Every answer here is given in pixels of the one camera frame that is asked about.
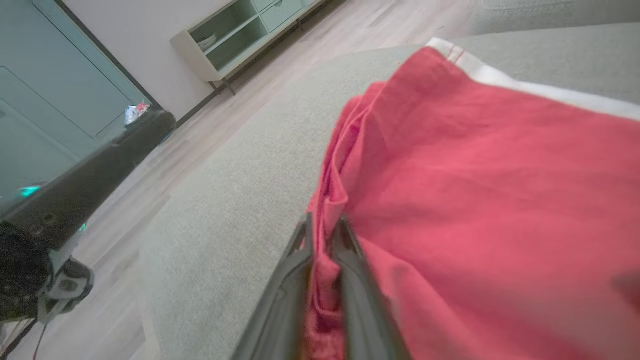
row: gray sofa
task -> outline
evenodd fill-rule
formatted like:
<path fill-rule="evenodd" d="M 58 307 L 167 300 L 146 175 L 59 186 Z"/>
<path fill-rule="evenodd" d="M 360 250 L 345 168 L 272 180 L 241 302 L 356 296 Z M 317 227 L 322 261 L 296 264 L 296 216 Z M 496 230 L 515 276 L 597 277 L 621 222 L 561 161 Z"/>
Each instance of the gray sofa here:
<path fill-rule="evenodd" d="M 453 40 L 516 79 L 640 103 L 640 2 L 606 13 L 563 0 L 483 1 L 478 33 Z M 562 16 L 547 17 L 551 9 Z M 387 79 L 420 45 L 352 54 L 316 67 L 275 97 L 149 225 L 141 277 L 167 359 L 229 358 L 316 187 L 347 100 Z"/>

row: door frame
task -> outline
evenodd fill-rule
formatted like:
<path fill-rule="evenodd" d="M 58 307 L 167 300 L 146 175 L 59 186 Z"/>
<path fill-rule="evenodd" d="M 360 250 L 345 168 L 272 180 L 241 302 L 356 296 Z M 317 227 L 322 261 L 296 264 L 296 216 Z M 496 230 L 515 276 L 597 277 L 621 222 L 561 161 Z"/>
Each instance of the door frame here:
<path fill-rule="evenodd" d="M 162 109 L 62 0 L 33 0 L 33 4 L 132 105 L 145 101 L 154 110 Z"/>

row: red wire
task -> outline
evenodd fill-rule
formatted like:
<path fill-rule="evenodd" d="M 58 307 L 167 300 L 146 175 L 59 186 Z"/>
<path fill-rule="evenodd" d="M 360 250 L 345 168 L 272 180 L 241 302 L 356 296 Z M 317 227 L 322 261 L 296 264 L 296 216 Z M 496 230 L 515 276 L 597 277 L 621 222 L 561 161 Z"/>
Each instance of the red wire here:
<path fill-rule="evenodd" d="M 42 333 L 40 334 L 40 340 L 38 340 L 38 346 L 36 346 L 36 352 L 33 353 L 33 360 L 36 360 L 36 356 L 38 356 L 38 349 L 40 348 L 40 343 L 42 342 L 42 336 L 44 336 L 44 331 L 47 330 L 47 326 L 45 325 L 42 329 Z"/>

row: cabinet drawer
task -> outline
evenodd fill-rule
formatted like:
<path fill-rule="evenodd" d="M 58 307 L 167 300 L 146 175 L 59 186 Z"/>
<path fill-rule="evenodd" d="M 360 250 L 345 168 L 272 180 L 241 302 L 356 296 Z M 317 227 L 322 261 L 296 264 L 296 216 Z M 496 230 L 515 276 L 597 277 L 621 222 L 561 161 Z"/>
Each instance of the cabinet drawer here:
<path fill-rule="evenodd" d="M 302 0 L 279 0 L 260 17 L 262 17 L 267 30 L 272 32 L 302 8 Z"/>
<path fill-rule="evenodd" d="M 258 12 L 266 9 L 267 6 L 271 5 L 271 3 L 273 3 L 273 0 L 253 0 L 253 4 Z"/>

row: cabinet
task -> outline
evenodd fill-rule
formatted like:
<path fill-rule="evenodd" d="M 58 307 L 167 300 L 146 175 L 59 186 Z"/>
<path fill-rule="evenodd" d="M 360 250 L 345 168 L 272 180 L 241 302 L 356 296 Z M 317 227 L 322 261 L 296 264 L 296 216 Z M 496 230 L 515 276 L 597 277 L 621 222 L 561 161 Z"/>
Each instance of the cabinet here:
<path fill-rule="evenodd" d="M 202 81 L 224 81 L 324 1 L 235 0 L 171 44 Z"/>

